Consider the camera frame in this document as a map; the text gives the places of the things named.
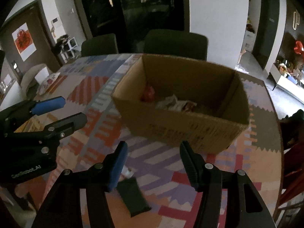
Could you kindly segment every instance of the cardboard box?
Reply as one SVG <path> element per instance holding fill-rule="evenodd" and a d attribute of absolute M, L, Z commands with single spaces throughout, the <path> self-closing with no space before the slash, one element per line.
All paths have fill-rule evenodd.
<path fill-rule="evenodd" d="M 175 94 L 198 104 L 194 112 L 155 109 L 141 102 L 146 84 L 156 98 Z M 189 141 L 195 152 L 217 154 L 249 125 L 247 95 L 237 71 L 200 60 L 143 55 L 117 84 L 113 101 L 133 135 L 179 146 Z"/>

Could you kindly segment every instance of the gray floor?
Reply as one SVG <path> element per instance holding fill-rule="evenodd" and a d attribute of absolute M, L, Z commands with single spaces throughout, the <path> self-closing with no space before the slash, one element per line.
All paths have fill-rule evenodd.
<path fill-rule="evenodd" d="M 291 116 L 299 109 L 304 110 L 304 104 L 302 102 L 281 88 L 276 87 L 272 91 L 274 82 L 265 76 L 262 68 L 254 56 L 251 54 L 251 52 L 248 51 L 242 55 L 238 68 L 242 69 L 244 72 L 248 72 L 249 75 L 259 78 L 265 82 L 279 119 L 282 119 L 286 115 Z"/>

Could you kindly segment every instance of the red artwork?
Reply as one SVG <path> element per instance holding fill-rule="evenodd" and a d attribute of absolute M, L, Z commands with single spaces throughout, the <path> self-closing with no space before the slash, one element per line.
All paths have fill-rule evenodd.
<path fill-rule="evenodd" d="M 28 59 L 36 51 L 35 44 L 26 23 L 16 29 L 12 33 L 12 36 L 23 61 Z"/>
<path fill-rule="evenodd" d="M 15 40 L 16 47 L 21 54 L 29 45 L 33 43 L 31 34 L 29 31 L 19 30 L 17 33 L 17 39 Z"/>

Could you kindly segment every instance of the colorful tablecloth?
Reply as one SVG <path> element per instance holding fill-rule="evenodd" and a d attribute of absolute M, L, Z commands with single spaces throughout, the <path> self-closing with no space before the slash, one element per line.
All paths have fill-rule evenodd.
<path fill-rule="evenodd" d="M 83 129 L 61 140 L 57 169 L 33 179 L 30 192 L 34 201 L 41 203 L 62 170 L 86 170 L 102 162 L 105 155 L 124 140 L 130 152 L 126 166 L 135 172 L 152 210 L 130 218 L 114 190 L 107 194 L 107 200 L 115 227 L 192 228 L 202 194 L 189 185 L 179 149 L 132 136 L 110 97 L 115 85 L 139 57 L 139 54 L 118 54 L 80 58 L 63 66 L 52 88 L 43 97 L 37 97 L 43 100 L 57 96 L 66 98 L 64 108 L 34 118 L 41 127 L 78 112 L 85 113 L 88 122 Z M 264 82 L 242 73 L 241 77 L 250 103 L 250 126 L 227 150 L 203 157 L 221 170 L 245 170 L 273 214 L 282 169 L 277 117 Z M 90 226 L 85 190 L 81 191 L 81 204 L 82 220 L 87 228 Z M 223 191 L 220 228 L 224 226 L 226 205 L 227 191 Z"/>

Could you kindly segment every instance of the wall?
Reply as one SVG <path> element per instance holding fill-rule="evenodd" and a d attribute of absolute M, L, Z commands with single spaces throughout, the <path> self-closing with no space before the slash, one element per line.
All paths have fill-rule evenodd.
<path fill-rule="evenodd" d="M 12 71 L 9 63 L 7 62 L 7 59 L 4 58 L 4 61 L 3 61 L 3 65 L 2 65 L 2 69 L 1 69 L 1 77 L 0 77 L 0 81 L 3 81 L 5 79 L 5 77 L 7 75 L 10 75 L 10 77 L 14 80 L 17 80 L 17 77 L 16 75 L 14 74 L 14 72 Z"/>
<path fill-rule="evenodd" d="M 86 40 L 86 37 L 76 11 L 74 0 L 55 0 L 55 2 L 66 34 L 76 38 L 79 45 L 78 50 L 81 50 L 81 44 Z"/>
<path fill-rule="evenodd" d="M 18 82 L 15 81 L 9 91 L 5 94 L 5 97 L 0 105 L 0 111 L 22 102 L 25 99 L 26 96 L 22 93 Z"/>
<path fill-rule="evenodd" d="M 13 9 L 11 10 L 11 12 L 9 13 L 9 15 L 6 19 L 10 18 L 14 13 L 16 13 L 21 8 L 23 8 L 24 6 L 26 6 L 27 4 L 29 4 L 33 1 L 35 1 L 35 0 L 19 0 L 16 3 L 16 5 L 13 7 Z M 41 0 L 41 1 L 42 1 L 42 6 L 44 9 L 45 17 L 48 22 L 49 29 L 51 29 L 52 28 L 51 20 L 53 20 L 59 16 L 55 0 Z M 57 38 L 59 38 L 60 36 L 62 36 L 64 34 L 65 34 L 65 30 L 64 30 L 63 26 L 56 28 L 55 29 L 56 37 L 54 37 L 54 41 L 56 42 Z"/>
<path fill-rule="evenodd" d="M 278 53 L 278 56 L 295 63 L 297 61 L 294 51 L 295 42 L 300 40 L 304 42 L 304 17 L 300 16 L 300 25 L 293 29 L 293 13 L 297 11 L 295 5 L 291 0 L 287 0 L 287 13 L 286 13 L 286 25 L 282 44 Z"/>
<path fill-rule="evenodd" d="M 259 27 L 260 13 L 261 13 L 261 0 L 251 0 L 249 2 L 249 18 L 255 30 L 255 35 L 257 35 L 257 31 Z M 280 13 L 279 13 L 277 33 L 268 62 L 264 69 L 265 72 L 267 73 L 270 72 L 271 66 L 275 62 L 276 57 L 278 55 L 284 35 L 285 22 L 286 22 L 286 0 L 280 0 Z"/>
<path fill-rule="evenodd" d="M 287 11 L 286 0 L 280 0 L 280 13 L 279 13 L 279 22 L 278 22 L 277 34 L 276 34 L 276 37 L 275 37 L 275 41 L 273 43 L 273 47 L 272 47 L 269 59 L 267 61 L 265 69 L 264 69 L 264 71 L 266 73 L 270 73 L 270 69 L 271 69 L 273 63 L 276 61 L 276 58 L 278 56 L 278 52 L 279 52 L 280 47 L 281 47 L 281 43 L 282 43 L 282 39 L 283 39 L 283 36 L 284 36 L 284 31 L 285 31 L 286 11 Z"/>
<path fill-rule="evenodd" d="M 190 0 L 190 31 L 209 39 L 208 61 L 235 68 L 249 0 Z"/>

